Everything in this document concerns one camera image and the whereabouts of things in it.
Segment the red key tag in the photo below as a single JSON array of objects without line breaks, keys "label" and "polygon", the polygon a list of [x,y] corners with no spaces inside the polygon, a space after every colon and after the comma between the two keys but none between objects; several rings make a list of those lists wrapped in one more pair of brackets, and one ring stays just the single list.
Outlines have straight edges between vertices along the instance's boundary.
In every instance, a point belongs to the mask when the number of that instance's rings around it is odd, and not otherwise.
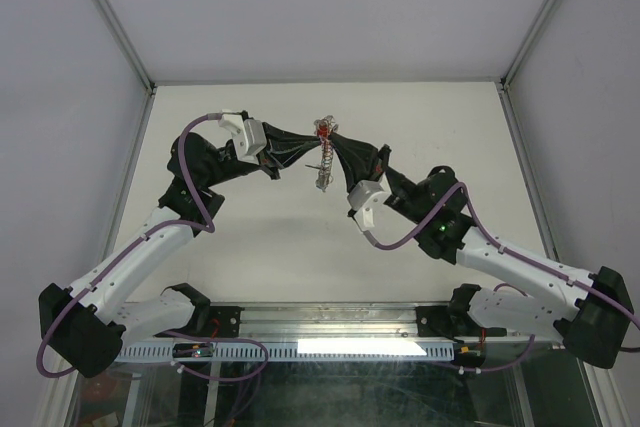
[{"label": "red key tag", "polygon": [[330,123],[327,122],[319,122],[316,125],[316,135],[322,140],[326,141],[332,131],[332,127]]}]

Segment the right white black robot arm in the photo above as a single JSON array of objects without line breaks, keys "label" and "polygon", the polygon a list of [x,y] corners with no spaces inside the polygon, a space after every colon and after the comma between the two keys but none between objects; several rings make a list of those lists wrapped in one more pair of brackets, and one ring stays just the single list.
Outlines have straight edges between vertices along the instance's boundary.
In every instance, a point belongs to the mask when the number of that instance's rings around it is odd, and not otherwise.
[{"label": "right white black robot arm", "polygon": [[471,284],[455,289],[447,310],[452,330],[518,331],[558,342],[594,367],[614,366],[629,327],[639,323],[617,271],[571,267],[490,233],[449,166],[415,183],[390,167],[388,146],[339,134],[329,140],[345,175],[349,215],[374,248],[394,251],[414,241],[432,259],[514,288],[512,294]]}]

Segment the left aluminium frame post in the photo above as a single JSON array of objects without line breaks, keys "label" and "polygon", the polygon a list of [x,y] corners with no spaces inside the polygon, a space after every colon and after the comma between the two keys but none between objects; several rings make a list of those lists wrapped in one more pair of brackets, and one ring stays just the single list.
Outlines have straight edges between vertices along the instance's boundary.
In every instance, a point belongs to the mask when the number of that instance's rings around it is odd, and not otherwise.
[{"label": "left aluminium frame post", "polygon": [[106,28],[109,30],[120,52],[134,72],[144,90],[153,95],[156,91],[156,83],[144,65],[142,58],[133,45],[124,25],[116,13],[110,0],[91,0],[97,9]]}]

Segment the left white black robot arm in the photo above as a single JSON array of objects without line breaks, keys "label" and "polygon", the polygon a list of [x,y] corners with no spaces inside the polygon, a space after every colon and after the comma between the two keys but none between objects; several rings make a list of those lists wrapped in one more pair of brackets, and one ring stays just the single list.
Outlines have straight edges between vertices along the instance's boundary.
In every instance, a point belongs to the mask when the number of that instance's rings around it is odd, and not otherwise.
[{"label": "left white black robot arm", "polygon": [[84,276],[62,288],[50,284],[39,295],[42,341],[38,372],[51,348],[86,378],[105,371],[121,350],[157,334],[198,335],[208,329],[210,300],[182,283],[150,300],[130,295],[169,256],[199,234],[215,231],[222,204],[215,185],[253,172],[277,180],[321,141],[250,117],[246,112],[205,114],[174,141],[167,168],[173,179],[140,230]]}]

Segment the aluminium mounting rail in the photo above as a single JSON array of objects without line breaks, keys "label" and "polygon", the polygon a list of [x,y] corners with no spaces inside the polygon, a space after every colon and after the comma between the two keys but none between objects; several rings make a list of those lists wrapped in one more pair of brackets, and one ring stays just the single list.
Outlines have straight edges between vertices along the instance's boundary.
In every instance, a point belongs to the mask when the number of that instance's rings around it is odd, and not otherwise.
[{"label": "aluminium mounting rail", "polygon": [[154,336],[233,339],[267,336],[478,337],[482,326],[445,305],[240,307],[212,305],[169,289],[146,302],[125,303],[113,313],[69,298],[39,306],[41,335],[73,362],[81,357],[116,357],[121,350]]}]

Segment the aluminium frame post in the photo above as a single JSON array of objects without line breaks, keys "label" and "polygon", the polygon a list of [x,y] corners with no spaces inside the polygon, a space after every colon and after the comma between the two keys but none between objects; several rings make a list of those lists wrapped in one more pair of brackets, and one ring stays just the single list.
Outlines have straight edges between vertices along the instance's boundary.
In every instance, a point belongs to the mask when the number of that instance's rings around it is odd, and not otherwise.
[{"label": "aluminium frame post", "polygon": [[515,80],[560,3],[561,0],[542,1],[513,59],[500,78],[499,85],[503,90],[508,90]]},{"label": "aluminium frame post", "polygon": [[156,83],[144,65],[142,58],[133,45],[124,25],[116,13],[110,0],[91,0],[97,9],[106,28],[109,30],[120,52],[134,72],[144,90],[153,95],[156,91]]}]

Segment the metal keyring holder with rings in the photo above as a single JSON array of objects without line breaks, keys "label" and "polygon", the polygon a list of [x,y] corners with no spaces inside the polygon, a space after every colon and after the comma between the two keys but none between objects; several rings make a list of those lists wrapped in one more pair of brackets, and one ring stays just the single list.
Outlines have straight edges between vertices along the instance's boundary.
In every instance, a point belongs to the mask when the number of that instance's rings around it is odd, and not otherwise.
[{"label": "metal keyring holder with rings", "polygon": [[[339,125],[336,122],[335,118],[332,115],[327,115],[323,118],[316,119],[314,121],[315,135],[316,135],[316,125],[319,122],[330,123],[332,127],[331,134],[337,131],[339,128]],[[317,171],[315,186],[321,192],[325,192],[329,187],[329,185],[331,184],[331,182],[333,181],[332,167],[333,167],[333,160],[334,160],[334,148],[330,140],[330,136],[326,141],[322,141],[320,138],[319,140],[320,140],[320,149],[321,149],[320,162],[318,165],[308,165],[308,168],[312,168]]]}]

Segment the right aluminium frame post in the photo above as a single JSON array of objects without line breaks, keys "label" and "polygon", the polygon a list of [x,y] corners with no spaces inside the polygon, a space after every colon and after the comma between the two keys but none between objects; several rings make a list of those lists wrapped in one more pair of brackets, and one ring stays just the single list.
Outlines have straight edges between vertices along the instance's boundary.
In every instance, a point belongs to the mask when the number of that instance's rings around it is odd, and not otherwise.
[{"label": "right aluminium frame post", "polygon": [[515,80],[560,3],[561,0],[542,1],[513,59],[500,78],[499,85],[503,90],[508,90]]}]

